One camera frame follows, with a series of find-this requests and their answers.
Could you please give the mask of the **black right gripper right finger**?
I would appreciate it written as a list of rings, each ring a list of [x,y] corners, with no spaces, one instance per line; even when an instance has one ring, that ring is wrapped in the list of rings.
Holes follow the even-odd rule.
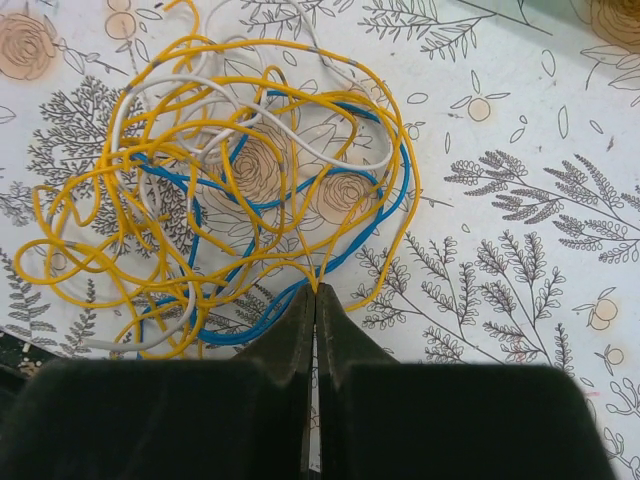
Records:
[[[326,479],[610,479],[577,385],[538,365],[392,358],[316,295],[321,473]]]

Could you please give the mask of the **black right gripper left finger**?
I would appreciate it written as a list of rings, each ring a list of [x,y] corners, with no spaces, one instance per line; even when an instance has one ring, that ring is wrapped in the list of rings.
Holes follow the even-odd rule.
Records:
[[[2,423],[5,479],[304,479],[315,296],[229,360],[56,360]]]

